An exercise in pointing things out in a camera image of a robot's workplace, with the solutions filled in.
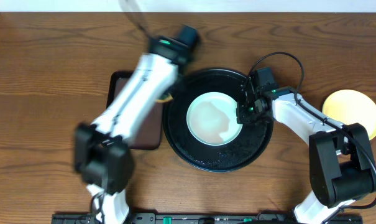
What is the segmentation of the green and orange sponge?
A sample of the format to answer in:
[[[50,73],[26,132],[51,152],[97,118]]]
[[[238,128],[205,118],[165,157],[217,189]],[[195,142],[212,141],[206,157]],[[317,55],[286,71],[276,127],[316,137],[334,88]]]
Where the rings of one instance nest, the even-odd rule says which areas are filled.
[[[171,94],[163,94],[159,99],[156,99],[157,103],[167,103],[169,101],[172,101],[173,97]]]

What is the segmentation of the light blue plate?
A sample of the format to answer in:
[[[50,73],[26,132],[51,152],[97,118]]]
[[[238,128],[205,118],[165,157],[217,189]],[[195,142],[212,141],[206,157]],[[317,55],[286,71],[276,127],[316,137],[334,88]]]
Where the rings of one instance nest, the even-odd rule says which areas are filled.
[[[237,122],[237,102],[220,92],[208,92],[195,98],[186,113],[186,124],[199,142],[222,146],[235,140],[243,125]]]

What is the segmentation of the yellow plate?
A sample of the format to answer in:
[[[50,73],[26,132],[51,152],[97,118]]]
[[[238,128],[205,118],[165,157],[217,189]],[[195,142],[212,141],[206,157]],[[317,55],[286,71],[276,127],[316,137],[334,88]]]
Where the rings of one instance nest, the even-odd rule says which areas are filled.
[[[322,112],[344,124],[361,124],[369,139],[376,137],[376,104],[367,95],[356,90],[339,90],[324,101]]]

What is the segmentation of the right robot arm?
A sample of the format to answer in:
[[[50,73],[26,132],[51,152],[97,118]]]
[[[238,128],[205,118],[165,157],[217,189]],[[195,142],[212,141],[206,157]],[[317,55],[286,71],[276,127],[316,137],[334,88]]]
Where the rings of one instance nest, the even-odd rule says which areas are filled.
[[[311,193],[293,210],[297,223],[330,223],[346,209],[376,206],[376,165],[370,139],[359,124],[335,121],[307,103],[290,86],[280,88],[272,75],[251,75],[237,104],[237,121],[278,121],[309,149]]]

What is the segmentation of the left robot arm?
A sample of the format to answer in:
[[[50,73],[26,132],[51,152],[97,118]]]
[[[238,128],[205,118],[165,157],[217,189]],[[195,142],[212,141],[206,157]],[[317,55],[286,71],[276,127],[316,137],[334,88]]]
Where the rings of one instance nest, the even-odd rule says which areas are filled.
[[[126,186],[134,171],[129,145],[156,104],[192,59],[197,35],[157,37],[149,42],[124,89],[92,123],[75,129],[74,168],[92,194],[92,214],[100,223],[124,223]]]

